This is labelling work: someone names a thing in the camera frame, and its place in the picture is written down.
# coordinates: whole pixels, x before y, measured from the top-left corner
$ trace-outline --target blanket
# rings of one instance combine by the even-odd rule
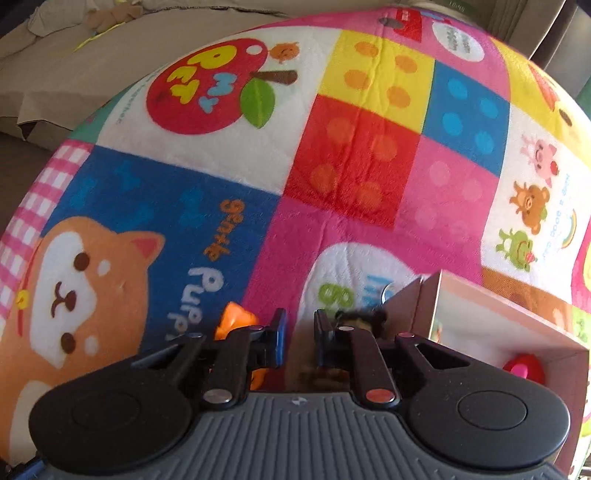
[[[289,390],[316,309],[440,269],[587,340],[590,133],[535,65],[418,9],[289,20],[163,66],[72,133],[2,237],[0,456],[33,455],[49,388],[210,333],[229,301],[287,309]]]

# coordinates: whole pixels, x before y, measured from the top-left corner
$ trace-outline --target checkered border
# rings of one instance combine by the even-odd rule
[[[66,140],[50,158],[12,216],[0,239],[0,324],[8,318],[41,230],[93,147],[77,140]]]

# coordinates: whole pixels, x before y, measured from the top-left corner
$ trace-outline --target cardboard box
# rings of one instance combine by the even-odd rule
[[[570,412],[570,433],[554,464],[566,475],[578,473],[589,447],[589,437],[579,441],[589,373],[589,350],[581,341],[445,271],[415,280],[384,309],[387,338],[403,331],[431,339],[439,335],[442,345],[499,368],[520,353],[533,353],[544,367],[546,387],[562,398]]]

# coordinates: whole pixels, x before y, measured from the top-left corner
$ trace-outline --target blue square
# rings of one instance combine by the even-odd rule
[[[501,174],[509,103],[480,83],[435,62],[423,134]]]
[[[164,238],[147,268],[146,349],[185,328],[210,333],[226,304],[241,302],[278,200],[232,181],[96,146],[42,235],[63,220],[86,217],[100,224],[99,231]]]

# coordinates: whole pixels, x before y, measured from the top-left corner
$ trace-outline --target teal patch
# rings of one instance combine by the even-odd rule
[[[113,108],[115,108],[115,105],[121,100],[121,97],[123,97],[132,86],[133,85],[129,85],[125,90],[119,92],[95,113],[78,125],[78,128],[70,134],[70,138],[95,144],[99,138],[100,131],[103,129],[103,125],[113,111]]]

